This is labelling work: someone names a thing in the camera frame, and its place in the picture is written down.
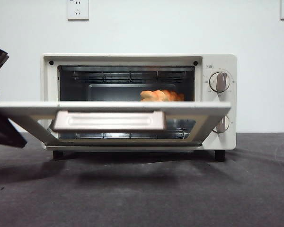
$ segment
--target white toaster oven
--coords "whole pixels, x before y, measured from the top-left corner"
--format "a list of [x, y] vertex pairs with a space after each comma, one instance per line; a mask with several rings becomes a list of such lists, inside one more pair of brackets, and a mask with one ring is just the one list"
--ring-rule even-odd
[[[216, 151], [236, 146], [237, 58], [231, 54], [41, 57], [41, 102], [0, 102], [0, 114], [63, 151]], [[145, 90], [184, 94], [141, 102]]]

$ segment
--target temperature dial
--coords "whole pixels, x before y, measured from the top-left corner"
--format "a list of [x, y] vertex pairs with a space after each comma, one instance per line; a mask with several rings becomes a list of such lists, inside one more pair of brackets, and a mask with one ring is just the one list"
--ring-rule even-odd
[[217, 124], [217, 126], [213, 129], [216, 133], [223, 133], [228, 130], [229, 127], [229, 118], [227, 116], [224, 116], [220, 122]]
[[209, 79], [209, 86], [215, 92], [226, 91], [229, 87], [229, 78], [226, 72], [217, 72]]

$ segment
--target oven rack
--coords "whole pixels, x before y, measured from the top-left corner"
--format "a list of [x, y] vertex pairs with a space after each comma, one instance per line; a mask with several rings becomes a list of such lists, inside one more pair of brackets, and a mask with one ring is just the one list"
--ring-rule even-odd
[[73, 79], [86, 83], [183, 83], [193, 67], [73, 67]]
[[76, 140], [106, 140], [106, 139], [124, 139], [124, 140], [184, 140], [189, 136], [186, 129], [167, 130], [162, 133], [133, 133], [133, 132], [106, 132], [106, 133], [62, 133], [60, 139]]

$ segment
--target bread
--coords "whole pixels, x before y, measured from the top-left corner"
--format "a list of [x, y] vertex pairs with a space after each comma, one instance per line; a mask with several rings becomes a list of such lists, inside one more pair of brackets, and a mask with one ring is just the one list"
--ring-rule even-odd
[[142, 102], [184, 101], [184, 94], [168, 90], [142, 91], [140, 95]]

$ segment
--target oven foot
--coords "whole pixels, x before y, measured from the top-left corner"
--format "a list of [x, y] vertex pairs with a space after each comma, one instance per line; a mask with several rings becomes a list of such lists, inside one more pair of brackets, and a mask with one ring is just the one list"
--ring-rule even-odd
[[63, 151], [53, 150], [53, 159], [62, 158], [64, 155]]
[[225, 150], [216, 150], [214, 152], [214, 159], [217, 162], [225, 162]]

